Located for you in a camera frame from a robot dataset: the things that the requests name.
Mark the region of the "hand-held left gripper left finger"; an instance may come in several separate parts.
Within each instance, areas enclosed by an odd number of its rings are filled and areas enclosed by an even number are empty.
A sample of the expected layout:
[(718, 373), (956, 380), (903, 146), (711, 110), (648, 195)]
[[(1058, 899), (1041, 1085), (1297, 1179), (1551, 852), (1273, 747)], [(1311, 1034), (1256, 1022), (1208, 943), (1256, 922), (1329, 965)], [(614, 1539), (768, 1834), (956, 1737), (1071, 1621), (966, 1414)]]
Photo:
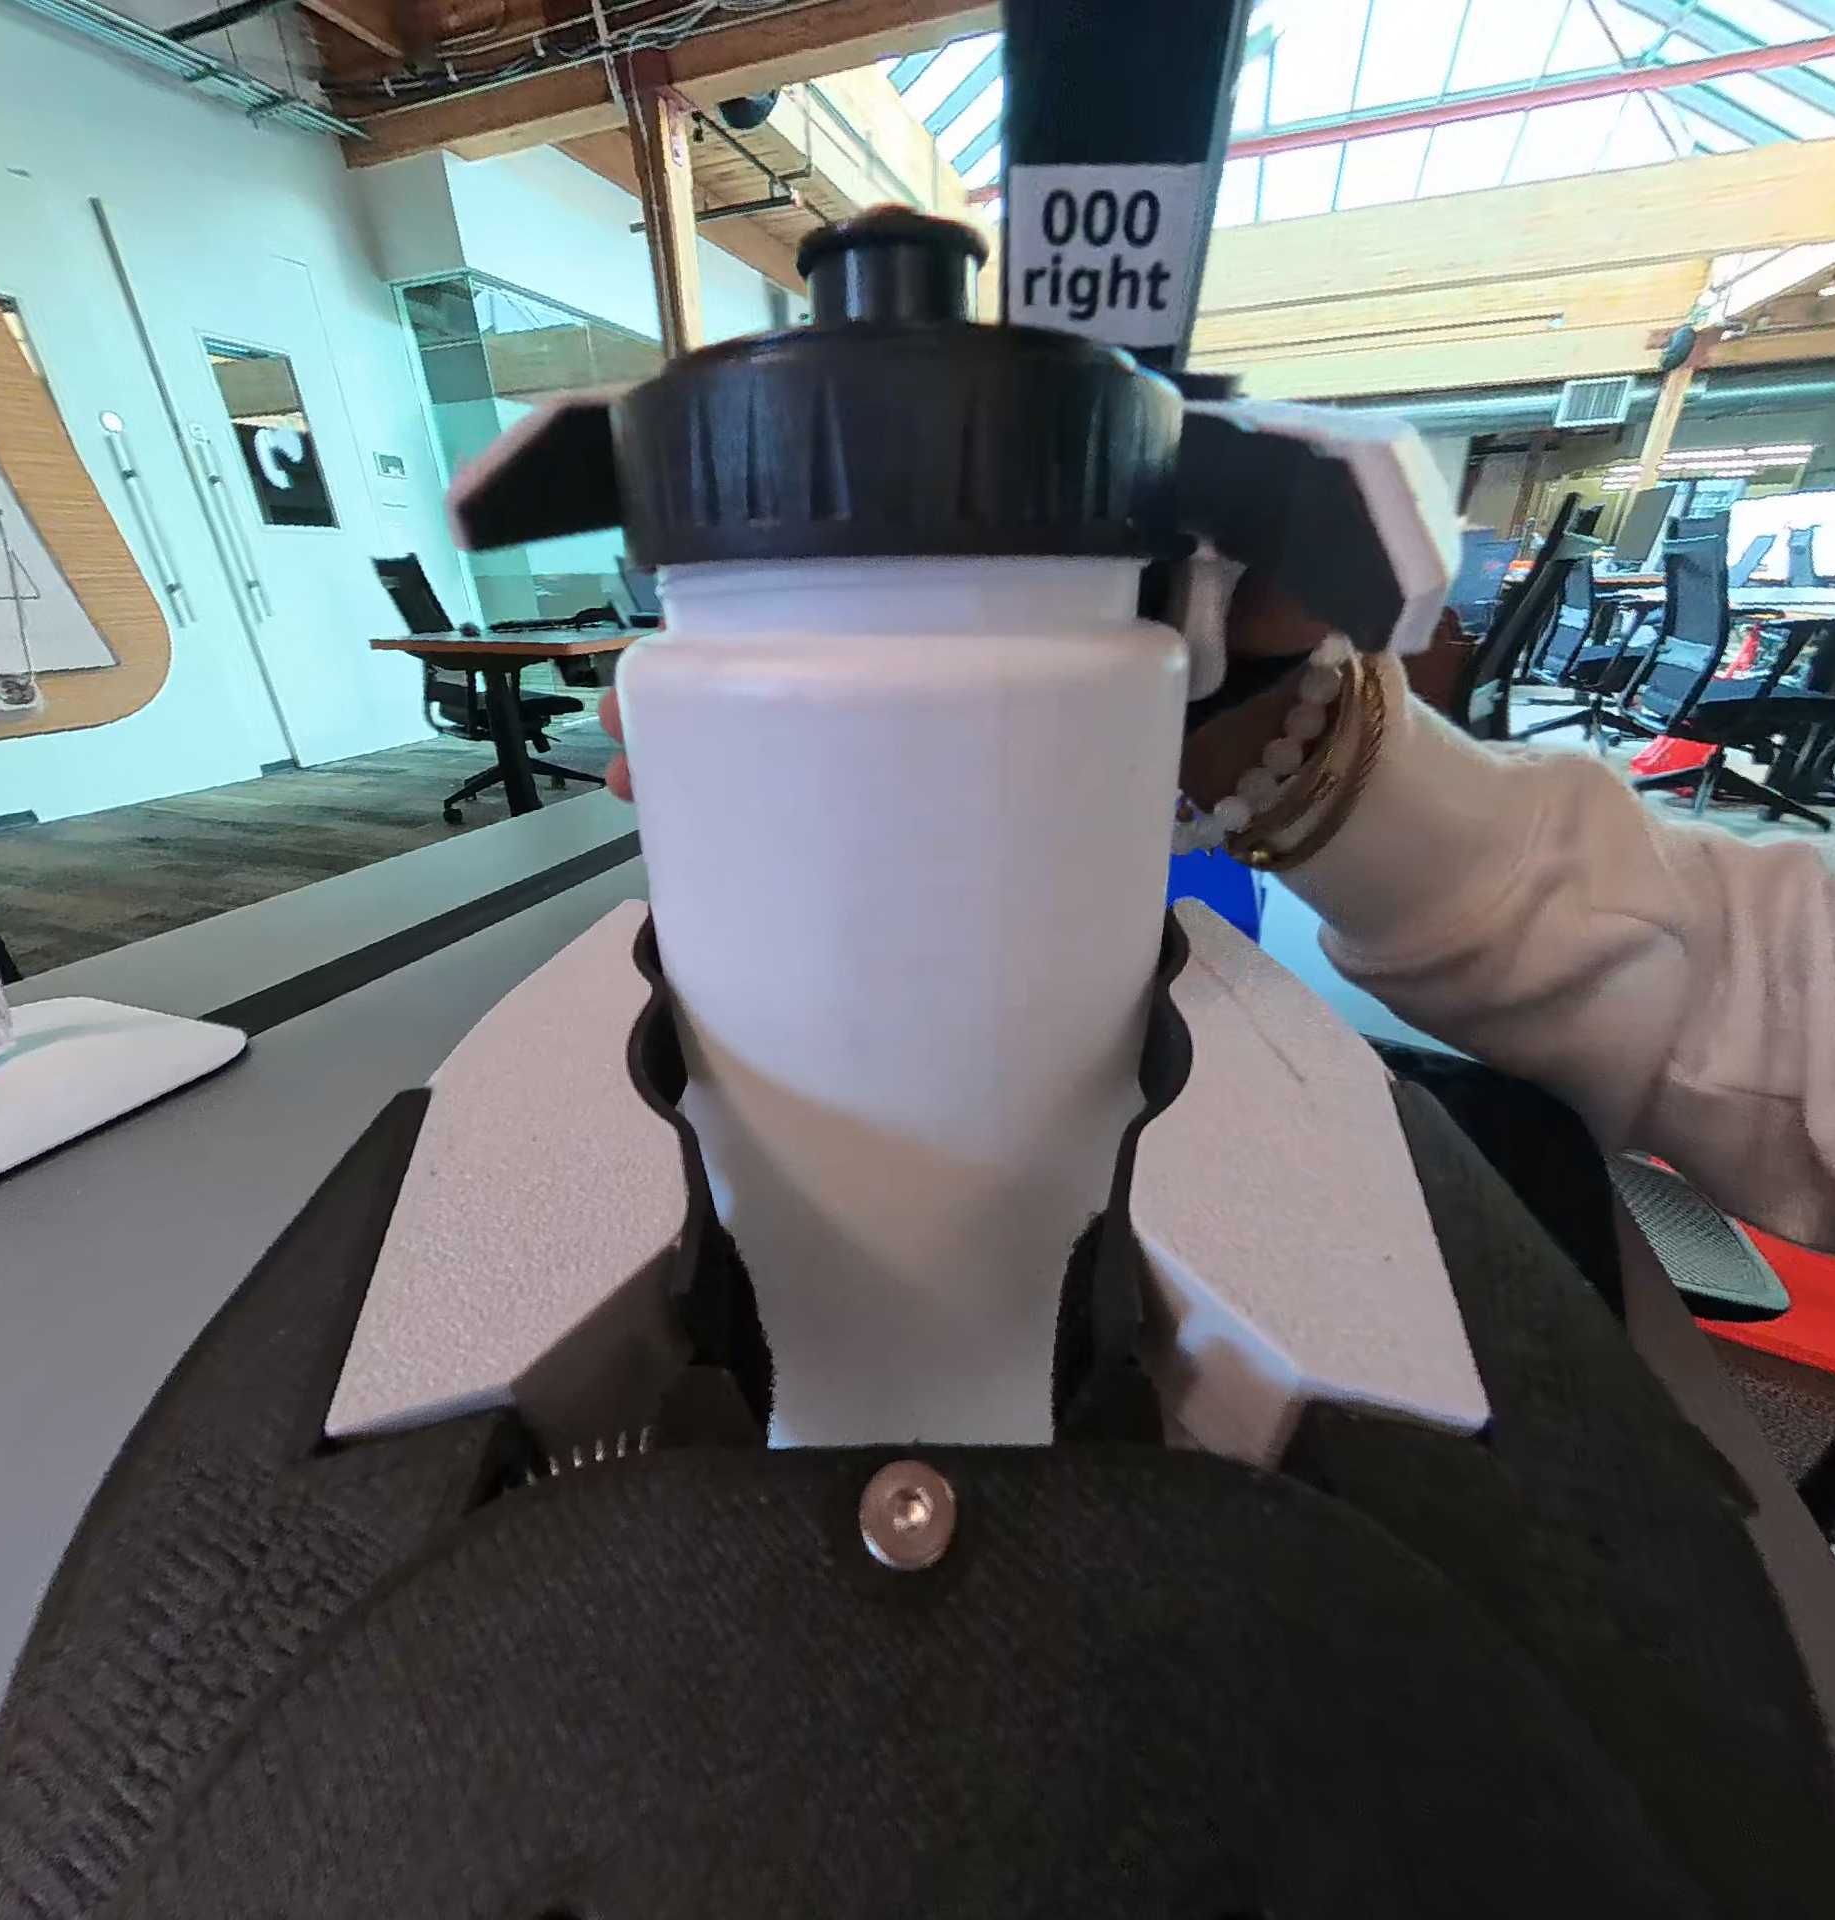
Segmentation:
[(768, 1437), (682, 1094), (653, 1079), (648, 906), (614, 906), (446, 1052), (322, 1437), (520, 1414), (541, 1449)]

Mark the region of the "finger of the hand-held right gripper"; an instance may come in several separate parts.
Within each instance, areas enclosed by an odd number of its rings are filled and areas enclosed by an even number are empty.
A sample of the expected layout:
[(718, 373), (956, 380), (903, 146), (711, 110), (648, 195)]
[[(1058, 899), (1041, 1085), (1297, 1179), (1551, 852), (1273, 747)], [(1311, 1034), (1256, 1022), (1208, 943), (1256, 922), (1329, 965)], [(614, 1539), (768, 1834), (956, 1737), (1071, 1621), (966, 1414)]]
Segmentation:
[(450, 537), (460, 549), (623, 529), (610, 395), (567, 395), (532, 408), (473, 455), (450, 480)]
[(1394, 412), (1186, 404), (1179, 529), (1363, 657), (1423, 651), (1458, 572), (1453, 499)]

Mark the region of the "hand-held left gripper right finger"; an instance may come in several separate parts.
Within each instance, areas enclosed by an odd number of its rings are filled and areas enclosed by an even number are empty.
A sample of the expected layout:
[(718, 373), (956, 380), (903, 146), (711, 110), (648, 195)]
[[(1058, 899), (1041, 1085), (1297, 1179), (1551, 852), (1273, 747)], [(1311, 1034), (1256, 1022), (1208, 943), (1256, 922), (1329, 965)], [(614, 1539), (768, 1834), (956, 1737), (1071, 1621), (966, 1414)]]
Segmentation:
[(1166, 915), (1058, 1442), (1285, 1464), (1315, 1408), (1471, 1437), (1489, 1396), (1380, 1052), (1199, 899)]

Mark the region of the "blue plastic bin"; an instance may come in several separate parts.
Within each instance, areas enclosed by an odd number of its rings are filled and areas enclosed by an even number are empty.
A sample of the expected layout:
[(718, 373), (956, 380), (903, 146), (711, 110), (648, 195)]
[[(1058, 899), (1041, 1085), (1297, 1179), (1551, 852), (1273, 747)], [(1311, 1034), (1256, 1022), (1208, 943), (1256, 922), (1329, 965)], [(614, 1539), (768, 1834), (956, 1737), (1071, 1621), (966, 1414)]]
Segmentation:
[(1222, 850), (1169, 852), (1166, 906), (1196, 899), (1237, 929), (1246, 940), (1262, 940), (1262, 881)]

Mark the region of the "black bottle lid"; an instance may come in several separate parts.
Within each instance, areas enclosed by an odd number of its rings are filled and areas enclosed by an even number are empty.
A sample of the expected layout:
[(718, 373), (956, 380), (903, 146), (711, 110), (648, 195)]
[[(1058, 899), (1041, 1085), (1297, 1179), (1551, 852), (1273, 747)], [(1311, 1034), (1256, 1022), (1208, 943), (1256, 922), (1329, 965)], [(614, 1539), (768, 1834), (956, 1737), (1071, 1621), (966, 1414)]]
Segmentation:
[(978, 324), (974, 227), (874, 207), (808, 233), (805, 328), (672, 359), (610, 404), (642, 566), (1146, 559), (1183, 400), (1124, 352)]

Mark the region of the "white plastic bottle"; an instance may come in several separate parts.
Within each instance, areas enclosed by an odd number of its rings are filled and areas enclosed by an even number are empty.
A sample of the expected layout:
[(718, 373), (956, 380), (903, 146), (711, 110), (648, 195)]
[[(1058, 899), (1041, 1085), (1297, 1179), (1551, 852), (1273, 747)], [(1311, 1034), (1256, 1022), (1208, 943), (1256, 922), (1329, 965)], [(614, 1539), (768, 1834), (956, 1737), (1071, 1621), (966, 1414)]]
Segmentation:
[(1166, 922), (1186, 651), (1137, 559), (669, 566), (614, 672), (779, 1449), (1041, 1449)]

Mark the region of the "person's right forearm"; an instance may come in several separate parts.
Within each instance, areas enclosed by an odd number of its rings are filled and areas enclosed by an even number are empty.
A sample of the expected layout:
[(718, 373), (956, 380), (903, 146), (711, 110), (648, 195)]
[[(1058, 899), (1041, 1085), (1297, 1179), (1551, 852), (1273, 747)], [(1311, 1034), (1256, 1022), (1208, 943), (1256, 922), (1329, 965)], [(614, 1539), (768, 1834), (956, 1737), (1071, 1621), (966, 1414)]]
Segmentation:
[(1736, 838), (1581, 754), (1384, 705), (1341, 826), (1288, 894), (1388, 1016), (1572, 1106), (1611, 1153), (1835, 1257), (1835, 832)]

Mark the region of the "person's right hand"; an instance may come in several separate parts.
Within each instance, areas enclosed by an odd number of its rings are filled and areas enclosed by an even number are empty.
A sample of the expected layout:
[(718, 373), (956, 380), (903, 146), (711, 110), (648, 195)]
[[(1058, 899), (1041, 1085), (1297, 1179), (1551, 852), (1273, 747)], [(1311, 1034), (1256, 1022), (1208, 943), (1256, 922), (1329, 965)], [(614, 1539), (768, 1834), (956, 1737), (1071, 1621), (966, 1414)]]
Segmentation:
[(1196, 814), (1237, 797), (1278, 740), (1324, 626), (1262, 567), (1246, 567), (1222, 607), (1222, 680), (1183, 711), (1179, 791)]

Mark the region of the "brown office chair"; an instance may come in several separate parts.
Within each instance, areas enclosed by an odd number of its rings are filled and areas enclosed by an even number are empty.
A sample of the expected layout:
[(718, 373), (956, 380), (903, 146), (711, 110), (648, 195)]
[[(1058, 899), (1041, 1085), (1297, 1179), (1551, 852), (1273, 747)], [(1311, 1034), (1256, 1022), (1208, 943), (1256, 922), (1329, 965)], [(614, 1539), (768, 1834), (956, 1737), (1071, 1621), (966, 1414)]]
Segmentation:
[(1432, 621), (1427, 647), (1408, 657), (1409, 697), (1432, 711), (1453, 716), (1462, 710), (1478, 657), (1482, 635), (1471, 637), (1458, 621), (1458, 607), (1444, 603)]

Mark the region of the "wooden desk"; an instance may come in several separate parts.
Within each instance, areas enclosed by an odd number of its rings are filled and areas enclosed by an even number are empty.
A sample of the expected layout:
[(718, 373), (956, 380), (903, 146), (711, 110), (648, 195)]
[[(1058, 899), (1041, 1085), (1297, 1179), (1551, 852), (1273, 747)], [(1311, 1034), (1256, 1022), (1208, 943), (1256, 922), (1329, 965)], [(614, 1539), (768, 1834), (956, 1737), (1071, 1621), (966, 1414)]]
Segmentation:
[(520, 670), (538, 659), (603, 659), (622, 657), (634, 637), (648, 637), (637, 630), (522, 630), (522, 635), (403, 635), (403, 637), (369, 637), (369, 651), (403, 651), (411, 659), (463, 670), (481, 683), (484, 697), (484, 722), (487, 744), (499, 754), (499, 789), (508, 802), (508, 814), (538, 814), (538, 775), (552, 785), (603, 785), (600, 775), (558, 770), (556, 759), (538, 757), (527, 747), (527, 730), (520, 716)]

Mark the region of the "white door with window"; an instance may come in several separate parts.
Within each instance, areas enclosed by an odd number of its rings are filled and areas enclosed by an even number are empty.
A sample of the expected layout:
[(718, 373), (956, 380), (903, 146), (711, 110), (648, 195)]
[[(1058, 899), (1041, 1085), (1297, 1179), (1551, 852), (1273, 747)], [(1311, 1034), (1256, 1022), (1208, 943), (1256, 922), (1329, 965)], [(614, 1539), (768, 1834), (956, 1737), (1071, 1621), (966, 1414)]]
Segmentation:
[(0, 308), (169, 626), (154, 705), (0, 744), (0, 823), (160, 802), (290, 759), (228, 635), (223, 581), (90, 208), (26, 172), (0, 172)]
[(314, 271), (243, 242), (154, 251), (104, 195), (88, 208), (290, 759), (411, 740), (403, 657), (369, 647), (387, 543)]

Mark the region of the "wooden pillar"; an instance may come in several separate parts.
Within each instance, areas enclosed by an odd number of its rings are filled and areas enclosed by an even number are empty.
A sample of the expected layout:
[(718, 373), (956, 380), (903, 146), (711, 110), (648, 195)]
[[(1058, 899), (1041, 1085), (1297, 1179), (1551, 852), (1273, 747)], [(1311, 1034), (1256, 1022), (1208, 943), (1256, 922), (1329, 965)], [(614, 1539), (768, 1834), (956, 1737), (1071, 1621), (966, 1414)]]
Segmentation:
[(1630, 480), (1630, 494), (1645, 494), (1657, 485), (1658, 465), (1671, 451), (1671, 431), (1677, 431), (1691, 380), (1700, 373), (1700, 359), (1703, 359), (1703, 352), (1695, 340), (1682, 354), (1669, 354), (1658, 385), (1657, 385), (1657, 404), (1652, 404), (1652, 422), (1645, 422), (1645, 438), (1636, 451), (1636, 471)]
[(704, 345), (704, 286), (692, 189), (692, 110), (669, 87), (637, 87), (623, 107), (629, 158), (652, 254), (665, 359)]

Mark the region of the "row of black office chairs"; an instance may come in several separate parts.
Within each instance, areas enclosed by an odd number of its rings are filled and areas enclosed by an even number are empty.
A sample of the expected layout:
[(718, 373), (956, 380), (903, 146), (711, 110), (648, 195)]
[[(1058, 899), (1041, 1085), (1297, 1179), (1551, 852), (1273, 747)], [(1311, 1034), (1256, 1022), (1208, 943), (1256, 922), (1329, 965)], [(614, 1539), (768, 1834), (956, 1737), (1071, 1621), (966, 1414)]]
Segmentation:
[(1677, 791), (1695, 814), (1743, 805), (1760, 823), (1835, 823), (1835, 587), (1798, 587), (1797, 566), (1751, 587), (1727, 517), (1671, 520), (1657, 576), (1577, 566), (1521, 683), (1563, 705), (1510, 740), (1577, 730), (1595, 754), (1707, 740), (1723, 754), (1691, 789), (1630, 789)]

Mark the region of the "wooden sign board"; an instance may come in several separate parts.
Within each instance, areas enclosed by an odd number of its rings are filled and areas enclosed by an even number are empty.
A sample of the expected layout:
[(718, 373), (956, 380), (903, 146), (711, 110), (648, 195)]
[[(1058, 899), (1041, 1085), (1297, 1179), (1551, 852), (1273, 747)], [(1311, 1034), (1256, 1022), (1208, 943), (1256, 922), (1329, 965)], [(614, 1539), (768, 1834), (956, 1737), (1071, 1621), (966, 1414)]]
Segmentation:
[(6, 308), (0, 471), (114, 651), (114, 670), (35, 680), (35, 705), (0, 710), (0, 744), (114, 726), (141, 711), (166, 685), (169, 626)]

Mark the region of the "orange sheet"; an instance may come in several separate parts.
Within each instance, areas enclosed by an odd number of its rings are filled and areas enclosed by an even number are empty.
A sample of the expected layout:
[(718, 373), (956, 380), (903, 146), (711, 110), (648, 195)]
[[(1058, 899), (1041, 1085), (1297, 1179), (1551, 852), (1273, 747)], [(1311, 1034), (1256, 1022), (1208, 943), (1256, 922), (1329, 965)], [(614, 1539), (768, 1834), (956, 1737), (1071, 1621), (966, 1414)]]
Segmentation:
[(1760, 1227), (1743, 1227), (1755, 1250), (1767, 1260), (1767, 1267), (1777, 1273), (1792, 1309), (1784, 1315), (1767, 1323), (1713, 1323), (1700, 1315), (1700, 1329), (1736, 1342), (1736, 1347), (1751, 1347), (1805, 1367), (1820, 1367), (1835, 1374), (1835, 1257), (1818, 1257), (1805, 1247), (1792, 1247), (1775, 1235)]

